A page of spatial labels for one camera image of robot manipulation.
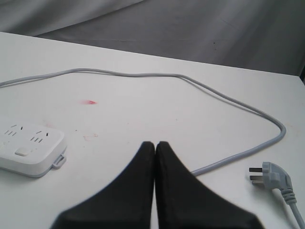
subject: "electrical outlet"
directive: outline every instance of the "electrical outlet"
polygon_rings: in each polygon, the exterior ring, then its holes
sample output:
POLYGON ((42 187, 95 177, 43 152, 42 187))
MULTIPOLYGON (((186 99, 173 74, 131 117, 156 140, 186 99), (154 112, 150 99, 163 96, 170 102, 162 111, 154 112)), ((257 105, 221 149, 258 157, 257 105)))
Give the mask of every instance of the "electrical outlet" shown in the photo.
POLYGON ((64 133, 49 127, 0 117, 0 168, 41 177, 66 161, 64 133))

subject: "power strip switch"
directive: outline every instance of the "power strip switch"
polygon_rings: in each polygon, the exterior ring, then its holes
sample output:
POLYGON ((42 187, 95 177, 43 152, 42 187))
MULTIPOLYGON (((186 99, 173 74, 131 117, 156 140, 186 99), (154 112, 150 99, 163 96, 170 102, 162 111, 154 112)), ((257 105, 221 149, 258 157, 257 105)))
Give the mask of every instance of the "power strip switch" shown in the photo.
POLYGON ((66 161, 62 131, 0 117, 0 168, 42 177, 66 161))

